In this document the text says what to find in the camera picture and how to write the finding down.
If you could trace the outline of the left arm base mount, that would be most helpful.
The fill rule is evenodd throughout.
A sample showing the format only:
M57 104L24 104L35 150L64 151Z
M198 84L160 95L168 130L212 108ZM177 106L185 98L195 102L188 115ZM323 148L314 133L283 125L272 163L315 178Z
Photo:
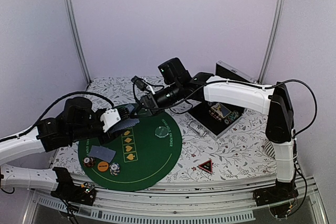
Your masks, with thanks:
M93 206L97 191L91 185L84 183L80 186L74 183L59 183L56 190L50 193L51 196L63 201L74 202L86 206Z

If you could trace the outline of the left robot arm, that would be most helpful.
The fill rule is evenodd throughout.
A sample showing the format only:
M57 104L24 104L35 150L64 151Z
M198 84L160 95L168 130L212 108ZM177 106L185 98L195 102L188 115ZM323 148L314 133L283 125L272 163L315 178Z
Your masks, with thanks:
M65 168L29 169L8 162L30 155L47 153L73 143L97 137L112 139L109 130L122 121L122 113L92 109L85 91L75 91L54 101L28 129L1 139L1 188L44 189L73 200L78 195L71 175Z

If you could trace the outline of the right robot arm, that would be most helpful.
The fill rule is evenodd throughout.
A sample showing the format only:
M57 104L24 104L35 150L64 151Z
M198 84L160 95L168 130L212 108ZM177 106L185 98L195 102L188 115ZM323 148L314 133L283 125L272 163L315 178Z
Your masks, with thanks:
M268 116L266 137L272 142L277 165L276 185L271 196L284 200L294 188L296 176L296 136L293 106L286 82L276 85L252 84L226 79L211 73L199 72L191 76L179 58L172 58L158 67L166 87L149 91L149 84L137 77L132 78L133 88L145 92L135 101L140 108L152 114L170 109L186 100L226 103L247 108Z

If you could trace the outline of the orange big blind button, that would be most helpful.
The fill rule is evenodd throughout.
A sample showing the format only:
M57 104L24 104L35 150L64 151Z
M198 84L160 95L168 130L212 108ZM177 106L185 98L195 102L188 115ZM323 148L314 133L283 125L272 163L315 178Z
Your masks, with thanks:
M97 165L97 170L101 173L106 172L109 170L109 163L106 161L101 161Z

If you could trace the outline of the dark red chip stack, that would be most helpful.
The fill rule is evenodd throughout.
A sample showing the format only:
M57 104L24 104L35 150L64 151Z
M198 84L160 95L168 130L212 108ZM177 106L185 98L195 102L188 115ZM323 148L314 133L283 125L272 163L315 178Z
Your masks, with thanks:
M92 167L94 167L95 163L96 163L96 159L94 157L90 157L90 156L86 156L82 160L82 164L86 168L92 168Z

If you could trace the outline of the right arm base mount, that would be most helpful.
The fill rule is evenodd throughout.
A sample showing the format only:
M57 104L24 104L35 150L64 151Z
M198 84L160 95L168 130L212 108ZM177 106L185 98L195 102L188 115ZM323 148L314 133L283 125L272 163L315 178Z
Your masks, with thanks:
M264 187L253 191L253 199L257 206L278 203L298 197L298 191L293 181L283 183L276 180L274 186Z

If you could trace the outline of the dealt cards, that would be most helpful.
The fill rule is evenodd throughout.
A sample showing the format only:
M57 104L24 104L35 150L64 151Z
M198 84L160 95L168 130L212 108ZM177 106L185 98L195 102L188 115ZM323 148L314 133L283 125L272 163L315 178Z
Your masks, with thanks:
M103 159L104 156L104 147L93 145L89 151L88 156Z

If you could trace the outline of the blue backed cards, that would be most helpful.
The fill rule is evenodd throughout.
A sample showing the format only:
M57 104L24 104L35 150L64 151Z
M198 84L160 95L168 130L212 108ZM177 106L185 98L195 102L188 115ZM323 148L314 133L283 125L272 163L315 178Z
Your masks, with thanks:
M108 133L109 134L113 134L117 131L120 131L120 130L124 130L124 129L127 129L127 128L130 128L130 127L133 127L135 126L136 124L138 124L140 122L139 119L126 119L126 120L123 120L121 122L118 122L116 125L114 125L109 131Z

